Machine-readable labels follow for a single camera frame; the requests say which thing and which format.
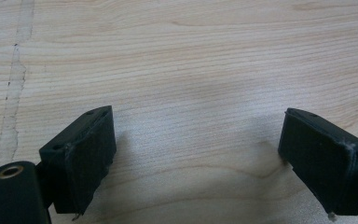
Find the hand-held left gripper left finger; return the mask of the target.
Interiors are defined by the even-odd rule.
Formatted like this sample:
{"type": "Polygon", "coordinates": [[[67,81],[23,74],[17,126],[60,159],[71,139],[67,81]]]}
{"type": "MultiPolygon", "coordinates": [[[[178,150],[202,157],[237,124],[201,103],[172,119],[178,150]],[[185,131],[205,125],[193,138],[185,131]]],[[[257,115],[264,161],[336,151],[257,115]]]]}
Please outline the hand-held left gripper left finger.
{"type": "Polygon", "coordinates": [[[84,214],[116,151],[112,107],[82,114],[39,149],[45,204],[59,214],[84,214]]]}

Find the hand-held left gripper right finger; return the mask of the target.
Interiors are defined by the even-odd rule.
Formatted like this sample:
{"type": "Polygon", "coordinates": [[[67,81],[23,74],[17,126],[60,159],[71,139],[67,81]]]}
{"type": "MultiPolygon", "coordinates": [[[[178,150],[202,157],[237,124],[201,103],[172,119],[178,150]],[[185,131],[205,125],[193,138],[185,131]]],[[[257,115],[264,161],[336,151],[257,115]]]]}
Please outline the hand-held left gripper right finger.
{"type": "Polygon", "coordinates": [[[358,137],[310,112],[285,112],[279,155],[328,214],[358,215],[358,137]]]}

